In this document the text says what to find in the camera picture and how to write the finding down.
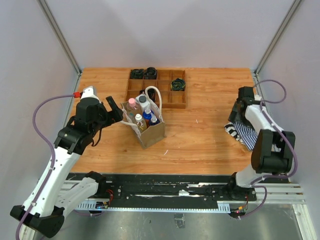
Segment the pink cap clear bottle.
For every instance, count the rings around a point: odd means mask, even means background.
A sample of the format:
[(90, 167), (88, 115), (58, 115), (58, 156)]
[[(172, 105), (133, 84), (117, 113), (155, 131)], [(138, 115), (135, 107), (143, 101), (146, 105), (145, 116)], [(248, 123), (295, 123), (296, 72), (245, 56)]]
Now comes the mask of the pink cap clear bottle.
[(140, 113), (140, 105), (135, 98), (130, 98), (126, 105), (127, 115), (131, 119), (135, 119), (135, 116)]

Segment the blue spray bottle orange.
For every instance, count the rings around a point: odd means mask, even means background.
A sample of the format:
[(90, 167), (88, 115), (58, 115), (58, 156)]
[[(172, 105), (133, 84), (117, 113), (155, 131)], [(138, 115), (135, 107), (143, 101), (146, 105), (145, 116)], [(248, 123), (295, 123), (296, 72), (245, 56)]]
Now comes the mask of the blue spray bottle orange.
[(148, 105), (142, 113), (144, 120), (146, 121), (147, 125), (149, 125), (149, 121), (152, 119), (153, 111), (151, 107)]

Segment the blue striped cloth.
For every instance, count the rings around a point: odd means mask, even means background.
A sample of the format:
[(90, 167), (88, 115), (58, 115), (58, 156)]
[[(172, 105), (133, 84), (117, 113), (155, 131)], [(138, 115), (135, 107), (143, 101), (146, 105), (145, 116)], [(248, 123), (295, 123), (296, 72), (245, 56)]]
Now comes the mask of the blue striped cloth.
[(257, 132), (241, 122), (235, 122), (233, 123), (233, 126), (246, 148), (252, 152), (257, 143)]

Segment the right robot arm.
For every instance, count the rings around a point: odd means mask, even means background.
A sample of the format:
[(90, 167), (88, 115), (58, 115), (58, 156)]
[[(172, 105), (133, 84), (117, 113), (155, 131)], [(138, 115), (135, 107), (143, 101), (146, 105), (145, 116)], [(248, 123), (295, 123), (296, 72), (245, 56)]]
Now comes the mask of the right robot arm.
[(253, 87), (239, 88), (228, 120), (236, 131), (251, 131), (253, 140), (250, 164), (233, 173), (225, 187), (230, 199), (242, 199), (254, 184), (267, 178), (284, 179), (296, 171), (295, 134), (275, 123)]

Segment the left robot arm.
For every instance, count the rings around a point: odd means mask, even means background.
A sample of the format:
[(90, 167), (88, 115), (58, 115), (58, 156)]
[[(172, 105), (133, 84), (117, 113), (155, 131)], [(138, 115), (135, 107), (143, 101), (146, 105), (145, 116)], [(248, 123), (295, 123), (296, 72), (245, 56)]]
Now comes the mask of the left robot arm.
[(10, 211), (10, 216), (19, 222), (15, 232), (17, 240), (20, 239), (22, 226), (47, 238), (54, 237), (66, 217), (80, 203), (91, 196), (101, 198), (110, 192), (106, 177), (91, 171), (68, 192), (59, 196), (66, 177), (86, 147), (98, 144), (94, 140), (95, 135), (101, 135), (104, 128), (123, 120), (123, 111), (113, 97), (105, 98), (111, 108), (107, 110), (93, 86), (72, 93), (70, 97), (79, 99), (75, 115), (58, 132), (54, 142), (50, 142), (38, 129), (36, 116), (40, 108), (37, 107), (33, 113), (34, 130), (48, 144), (51, 157), (29, 197), (22, 205), (13, 206)]

